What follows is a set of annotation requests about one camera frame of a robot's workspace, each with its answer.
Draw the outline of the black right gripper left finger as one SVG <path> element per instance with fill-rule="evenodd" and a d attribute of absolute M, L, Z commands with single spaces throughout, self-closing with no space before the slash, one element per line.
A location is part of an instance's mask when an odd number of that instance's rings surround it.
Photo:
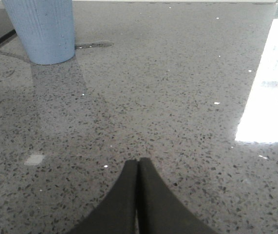
<path fill-rule="evenodd" d="M 137 160 L 127 160 L 103 201 L 70 234 L 135 233 Z"/>

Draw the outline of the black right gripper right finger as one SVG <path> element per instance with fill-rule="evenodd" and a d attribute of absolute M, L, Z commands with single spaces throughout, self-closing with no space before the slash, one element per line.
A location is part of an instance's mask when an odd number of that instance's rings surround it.
<path fill-rule="evenodd" d="M 137 211 L 141 234 L 214 234 L 167 187 L 150 158 L 138 163 Z"/>

